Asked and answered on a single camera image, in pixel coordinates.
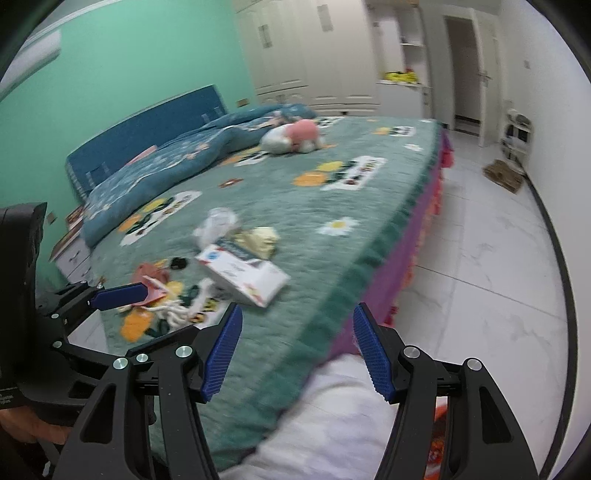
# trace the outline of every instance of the blue headboard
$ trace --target blue headboard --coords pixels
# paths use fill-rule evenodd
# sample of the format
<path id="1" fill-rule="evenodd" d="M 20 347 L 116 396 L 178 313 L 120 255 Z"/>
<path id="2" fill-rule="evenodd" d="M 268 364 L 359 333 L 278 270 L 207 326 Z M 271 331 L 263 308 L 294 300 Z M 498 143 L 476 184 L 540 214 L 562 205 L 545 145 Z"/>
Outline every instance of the blue headboard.
<path id="1" fill-rule="evenodd" d="M 82 200 L 101 182 L 152 145 L 161 146 L 226 114 L 213 85 L 149 107 L 100 133 L 66 160 Z"/>

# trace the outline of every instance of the pink stuffed toy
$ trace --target pink stuffed toy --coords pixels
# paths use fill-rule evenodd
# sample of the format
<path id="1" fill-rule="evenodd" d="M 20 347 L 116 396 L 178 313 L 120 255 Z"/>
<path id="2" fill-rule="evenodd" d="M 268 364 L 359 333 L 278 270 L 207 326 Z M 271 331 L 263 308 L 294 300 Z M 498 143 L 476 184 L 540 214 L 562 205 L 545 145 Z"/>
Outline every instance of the pink stuffed toy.
<path id="1" fill-rule="evenodd" d="M 268 131 L 261 139 L 261 149 L 274 155 L 289 152 L 309 153 L 322 148 L 320 130 L 312 120 L 298 120 Z"/>
<path id="2" fill-rule="evenodd" d="M 313 120 L 298 120 L 287 125 L 285 136 L 291 139 L 291 151 L 308 153 L 322 148 L 320 130 Z"/>

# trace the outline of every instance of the blue gripper pad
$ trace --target blue gripper pad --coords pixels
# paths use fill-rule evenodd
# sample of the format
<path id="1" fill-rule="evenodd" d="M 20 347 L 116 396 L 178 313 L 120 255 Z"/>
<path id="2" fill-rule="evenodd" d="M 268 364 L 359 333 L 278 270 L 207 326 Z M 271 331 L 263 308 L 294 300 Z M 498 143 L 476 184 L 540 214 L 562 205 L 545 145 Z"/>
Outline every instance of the blue gripper pad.
<path id="1" fill-rule="evenodd" d="M 241 333 L 242 309 L 236 305 L 205 362 L 201 387 L 205 401 L 210 401 L 220 391 Z"/>
<path id="2" fill-rule="evenodd" d="M 379 328 L 375 320 L 372 322 L 363 308 L 357 305 L 353 312 L 353 331 L 357 344 L 376 391 L 383 395 L 387 401 L 390 401 L 396 393 L 392 385 L 392 369 L 388 355 L 374 331 L 374 325 L 375 328 Z"/>
<path id="3" fill-rule="evenodd" d="M 110 310 L 124 305 L 131 305 L 145 300 L 148 296 L 148 287 L 143 283 L 134 283 L 122 287 L 110 288 L 97 292 L 90 301 L 90 306 L 97 310 Z"/>

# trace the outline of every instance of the white wardrobe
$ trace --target white wardrobe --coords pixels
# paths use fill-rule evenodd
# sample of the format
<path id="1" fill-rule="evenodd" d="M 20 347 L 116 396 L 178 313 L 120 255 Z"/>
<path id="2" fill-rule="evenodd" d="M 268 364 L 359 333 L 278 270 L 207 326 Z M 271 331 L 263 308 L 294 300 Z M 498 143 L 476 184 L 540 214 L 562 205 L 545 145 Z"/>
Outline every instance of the white wardrobe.
<path id="1" fill-rule="evenodd" d="M 379 73 L 362 0 L 234 0 L 261 103 L 319 115 L 376 115 Z"/>

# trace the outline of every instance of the human hand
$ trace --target human hand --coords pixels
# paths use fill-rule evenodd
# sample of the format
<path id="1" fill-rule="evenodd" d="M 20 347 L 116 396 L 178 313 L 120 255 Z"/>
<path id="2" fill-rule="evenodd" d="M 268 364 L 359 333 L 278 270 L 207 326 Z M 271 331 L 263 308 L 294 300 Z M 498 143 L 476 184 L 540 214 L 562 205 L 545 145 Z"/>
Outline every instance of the human hand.
<path id="1" fill-rule="evenodd" d="M 0 426 L 12 438 L 23 443 L 35 443 L 37 439 L 58 445 L 65 444 L 70 427 L 50 425 L 42 421 L 29 407 L 0 410 Z"/>

